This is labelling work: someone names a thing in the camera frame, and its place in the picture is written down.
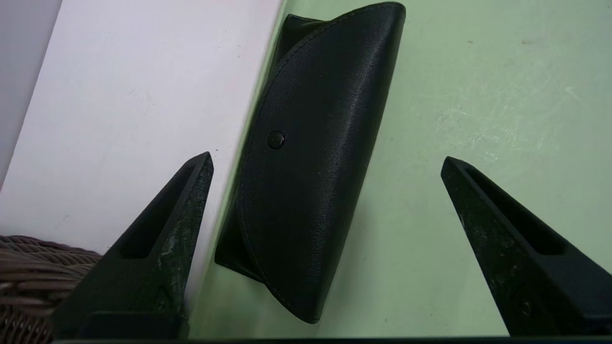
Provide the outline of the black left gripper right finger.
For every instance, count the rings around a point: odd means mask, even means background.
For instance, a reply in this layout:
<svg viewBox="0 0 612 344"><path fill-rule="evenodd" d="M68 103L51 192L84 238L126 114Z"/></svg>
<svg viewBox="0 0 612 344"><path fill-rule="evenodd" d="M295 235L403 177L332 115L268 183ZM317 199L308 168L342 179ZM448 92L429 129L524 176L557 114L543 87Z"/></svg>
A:
<svg viewBox="0 0 612 344"><path fill-rule="evenodd" d="M610 335L610 273L469 163L441 179L509 334Z"/></svg>

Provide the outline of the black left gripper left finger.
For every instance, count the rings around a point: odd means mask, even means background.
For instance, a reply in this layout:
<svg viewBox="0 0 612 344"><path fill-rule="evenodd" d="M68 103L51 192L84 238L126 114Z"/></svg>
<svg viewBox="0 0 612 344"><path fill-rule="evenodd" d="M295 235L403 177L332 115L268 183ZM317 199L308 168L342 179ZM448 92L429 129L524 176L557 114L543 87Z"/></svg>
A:
<svg viewBox="0 0 612 344"><path fill-rule="evenodd" d="M53 312L54 337L186 337L184 294L214 166L192 157Z"/></svg>

